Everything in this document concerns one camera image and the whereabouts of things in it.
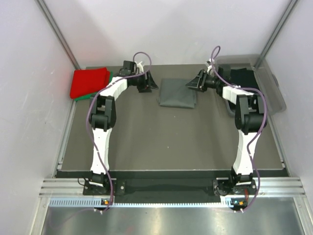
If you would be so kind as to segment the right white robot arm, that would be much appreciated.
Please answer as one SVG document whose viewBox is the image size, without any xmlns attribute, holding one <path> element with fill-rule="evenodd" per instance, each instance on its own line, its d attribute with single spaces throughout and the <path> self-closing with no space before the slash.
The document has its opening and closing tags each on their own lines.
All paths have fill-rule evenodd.
<svg viewBox="0 0 313 235">
<path fill-rule="evenodd" d="M 256 143 L 267 125 L 264 95 L 257 88 L 243 88 L 234 83 L 225 66 L 209 65 L 186 86 L 197 92 L 214 89 L 221 98 L 235 106 L 234 122 L 239 134 L 237 155 L 228 179 L 215 180 L 215 193 L 219 196 L 256 193 L 259 187 L 253 175 L 258 170 L 253 159 Z"/>
</svg>

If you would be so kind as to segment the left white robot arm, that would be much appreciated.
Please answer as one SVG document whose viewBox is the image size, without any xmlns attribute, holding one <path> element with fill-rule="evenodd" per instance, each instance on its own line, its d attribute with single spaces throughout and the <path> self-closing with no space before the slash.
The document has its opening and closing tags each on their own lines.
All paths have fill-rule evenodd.
<svg viewBox="0 0 313 235">
<path fill-rule="evenodd" d="M 111 82 L 91 97 L 88 118 L 88 131 L 93 144 L 93 159 L 91 175 L 85 180 L 85 189 L 93 191 L 95 195 L 109 195 L 112 193 L 113 182 L 109 175 L 109 142 L 115 126 L 117 115 L 115 102 L 130 86 L 134 86 L 140 93 L 158 89 L 149 70 L 144 70 L 143 62 L 124 61 L 118 74 Z"/>
</svg>

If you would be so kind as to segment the grey t shirt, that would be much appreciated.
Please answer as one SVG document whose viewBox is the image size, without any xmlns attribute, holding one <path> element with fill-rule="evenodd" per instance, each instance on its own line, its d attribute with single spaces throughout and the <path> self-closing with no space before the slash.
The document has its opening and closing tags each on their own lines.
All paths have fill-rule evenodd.
<svg viewBox="0 0 313 235">
<path fill-rule="evenodd" d="M 188 82 L 189 80 L 181 78 L 162 79 L 157 99 L 159 106 L 194 109 L 197 104 L 197 94 L 195 90 L 186 86 Z"/>
</svg>

